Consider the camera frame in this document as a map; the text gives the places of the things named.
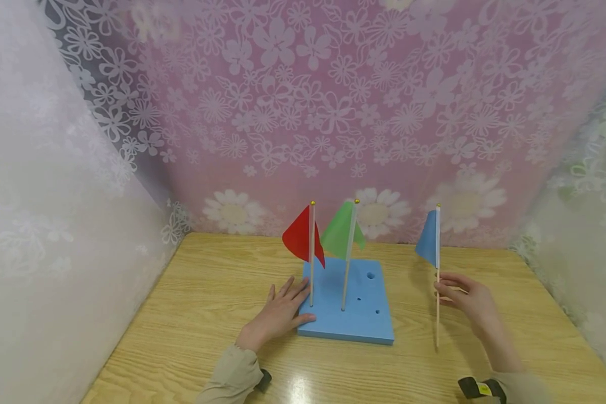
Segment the blue flag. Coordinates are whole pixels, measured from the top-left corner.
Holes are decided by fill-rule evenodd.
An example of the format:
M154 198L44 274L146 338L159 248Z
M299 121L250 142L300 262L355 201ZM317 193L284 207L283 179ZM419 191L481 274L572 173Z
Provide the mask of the blue flag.
M439 213L435 209L427 214L425 228L422 229L422 235L417 242L417 246L415 246L415 252L436 268L440 264L439 217Z

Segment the red flag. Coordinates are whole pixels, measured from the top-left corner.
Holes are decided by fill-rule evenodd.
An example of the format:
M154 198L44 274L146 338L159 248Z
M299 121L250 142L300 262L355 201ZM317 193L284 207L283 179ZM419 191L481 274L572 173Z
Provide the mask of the red flag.
M283 244L292 254L303 261L310 262L310 206L303 209L299 217L285 230ZM325 268L325 256L323 255L319 228L316 226L316 222L314 224L314 255L321 262L321 266Z

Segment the yellow label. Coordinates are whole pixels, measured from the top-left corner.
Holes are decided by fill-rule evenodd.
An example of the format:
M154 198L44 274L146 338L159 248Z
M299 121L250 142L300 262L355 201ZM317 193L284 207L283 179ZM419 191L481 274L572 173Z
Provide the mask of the yellow label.
M485 384L485 383L476 383L476 384L478 384L478 391L480 392L480 394L482 394L483 396L492 395L492 391L490 390L489 386L487 386L487 384Z

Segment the flag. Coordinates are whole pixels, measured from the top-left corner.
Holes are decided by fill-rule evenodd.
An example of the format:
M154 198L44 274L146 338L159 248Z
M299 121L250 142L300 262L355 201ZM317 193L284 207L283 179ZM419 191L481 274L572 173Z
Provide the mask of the flag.
M422 229L422 235L420 235L420 239L415 246L415 252L436 268L438 268L438 260L440 259L438 252L440 244L438 220L437 210L434 209L427 214L425 228Z
M283 244L292 254L303 261L310 262L310 206L303 209L289 228L283 233ZM314 255L325 268L325 256L319 239L319 228L314 224Z
M353 203L346 201L343 206L334 215L332 221L321 236L321 245L326 251L332 252L337 258L346 259L347 240L350 233L350 220L352 220ZM355 222L355 235L353 242L359 244L359 248L366 245L366 239L359 229L359 224Z

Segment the left hand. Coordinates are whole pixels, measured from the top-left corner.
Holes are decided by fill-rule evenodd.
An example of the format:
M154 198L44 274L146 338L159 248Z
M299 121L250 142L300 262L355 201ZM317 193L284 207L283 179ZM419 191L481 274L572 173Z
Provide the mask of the left hand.
M309 322L314 322L313 314L297 315L299 306L310 294L307 278L292 287L294 277L276 292L272 285L267 302L258 315L248 322L240 331L236 345L242 349L257 352L270 339L280 337L286 332Z

